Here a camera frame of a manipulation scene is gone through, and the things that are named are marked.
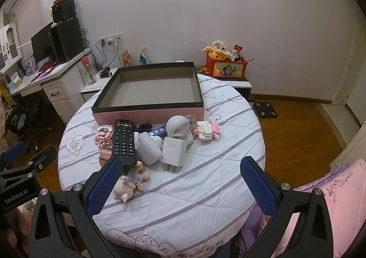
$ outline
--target pink box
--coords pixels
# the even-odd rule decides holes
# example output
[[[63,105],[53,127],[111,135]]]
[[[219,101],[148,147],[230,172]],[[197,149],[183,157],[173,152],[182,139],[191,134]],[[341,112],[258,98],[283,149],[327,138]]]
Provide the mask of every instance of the pink box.
[[[127,119],[136,125],[165,124],[175,115],[204,119],[204,102],[193,63],[120,68],[91,108],[99,125]]]

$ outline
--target remote control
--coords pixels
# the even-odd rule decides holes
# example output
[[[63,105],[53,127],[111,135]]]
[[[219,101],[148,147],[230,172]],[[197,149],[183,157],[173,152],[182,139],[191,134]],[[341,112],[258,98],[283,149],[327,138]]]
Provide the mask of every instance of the remote control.
[[[131,121],[116,120],[113,134],[112,156],[121,158],[122,165],[136,165],[134,125]]]

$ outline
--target orange storage box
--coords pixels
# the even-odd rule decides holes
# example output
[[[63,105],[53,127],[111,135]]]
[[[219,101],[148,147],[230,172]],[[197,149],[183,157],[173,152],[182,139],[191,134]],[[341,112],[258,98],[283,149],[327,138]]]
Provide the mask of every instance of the orange storage box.
[[[248,62],[243,58],[240,62],[230,60],[212,60],[206,54],[206,68],[211,77],[244,78]]]

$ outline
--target black computer monitor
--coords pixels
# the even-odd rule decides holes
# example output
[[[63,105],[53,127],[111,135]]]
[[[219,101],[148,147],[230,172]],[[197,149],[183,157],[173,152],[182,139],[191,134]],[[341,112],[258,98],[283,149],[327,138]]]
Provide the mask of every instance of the black computer monitor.
[[[52,23],[46,25],[31,39],[34,61],[36,63],[43,61],[45,58],[52,56],[54,53],[52,49],[52,37],[49,34],[51,25]]]

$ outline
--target white tablecloth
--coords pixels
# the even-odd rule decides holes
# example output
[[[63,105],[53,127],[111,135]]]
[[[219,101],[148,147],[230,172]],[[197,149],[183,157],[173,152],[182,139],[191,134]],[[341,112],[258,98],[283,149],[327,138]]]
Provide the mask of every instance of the white tablecloth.
[[[127,203],[110,195],[94,216],[103,235],[120,245],[172,257],[208,257],[244,224],[254,198],[240,176],[240,161],[252,156],[264,169],[265,149],[259,121],[248,102],[231,86],[199,75],[205,120],[220,125],[218,140],[195,140],[184,166],[175,173],[161,163],[147,166],[145,191]],[[63,190],[84,183],[100,169],[98,128],[88,100],[68,123],[59,149]]]

